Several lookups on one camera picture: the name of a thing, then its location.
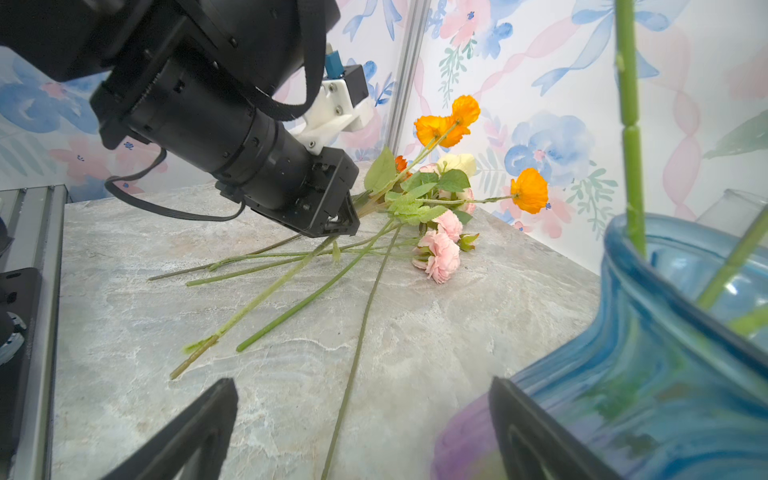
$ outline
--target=floral wallpaper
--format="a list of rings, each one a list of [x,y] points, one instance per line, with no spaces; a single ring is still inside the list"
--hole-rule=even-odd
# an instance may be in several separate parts
[[[356,160],[378,155],[389,121],[408,0],[337,0],[341,19],[328,40],[347,63],[364,67],[375,114],[362,131],[342,133],[334,147]],[[103,182],[147,167],[159,147],[126,138],[110,151],[101,144],[88,99],[107,74],[63,84],[0,47],[0,190],[66,184],[73,201],[107,197]],[[303,70],[278,91],[281,101],[303,102]],[[211,181],[173,154],[146,177],[120,187],[131,194]]]
[[[635,10],[647,209],[695,220],[727,188],[768,197],[768,3]],[[482,116],[451,149],[477,158],[473,189],[508,194],[530,167],[549,183],[539,214],[483,207],[595,272],[626,207],[614,32],[611,0],[432,0],[407,110],[444,114],[473,95]],[[419,147],[404,130],[400,153]]]

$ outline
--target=gray stone surface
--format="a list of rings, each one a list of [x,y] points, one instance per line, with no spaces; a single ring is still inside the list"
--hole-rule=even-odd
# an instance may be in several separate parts
[[[237,208],[210,185],[145,198],[205,214]],[[358,237],[383,221],[367,217]],[[594,274],[480,210],[467,231],[480,232],[478,249],[462,254],[445,285],[406,258],[389,263],[332,478],[428,478],[437,435],[493,375],[510,376],[591,321]],[[304,311],[236,353],[240,341],[340,268],[329,256],[310,264],[176,381],[168,374],[184,359],[181,347],[212,333],[288,266],[192,288],[184,282],[205,273],[146,281],[290,235],[251,212],[198,223],[114,199],[66,207],[54,480],[101,477],[223,376],[235,378],[240,402],[222,478],[319,478],[380,257],[364,258]]]

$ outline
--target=glass vase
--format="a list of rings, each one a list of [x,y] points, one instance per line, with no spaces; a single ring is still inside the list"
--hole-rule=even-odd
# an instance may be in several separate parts
[[[768,251],[705,313],[691,299],[738,238],[646,221],[648,261],[624,235],[626,218],[614,218],[595,321],[511,380],[623,478],[768,478],[766,345],[727,328],[768,303]],[[433,480],[470,478],[505,478],[487,395],[435,445]]]

